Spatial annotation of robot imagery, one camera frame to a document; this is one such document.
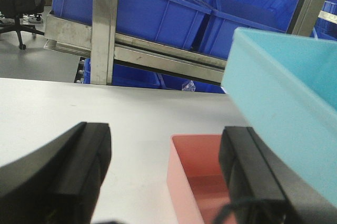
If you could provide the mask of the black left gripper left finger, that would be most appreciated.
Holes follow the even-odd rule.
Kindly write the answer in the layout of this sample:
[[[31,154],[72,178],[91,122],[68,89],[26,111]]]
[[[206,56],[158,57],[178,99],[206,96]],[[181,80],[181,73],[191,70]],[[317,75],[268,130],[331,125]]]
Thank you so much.
[[[108,124],[81,122],[1,167],[1,223],[90,223],[112,158]]]

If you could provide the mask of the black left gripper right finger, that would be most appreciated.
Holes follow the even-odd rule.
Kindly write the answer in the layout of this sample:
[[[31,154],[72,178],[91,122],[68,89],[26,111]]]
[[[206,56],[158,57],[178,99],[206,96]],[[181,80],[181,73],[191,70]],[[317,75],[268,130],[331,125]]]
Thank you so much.
[[[336,207],[289,168],[252,127],[226,126],[219,163],[229,189],[213,223],[336,223]]]

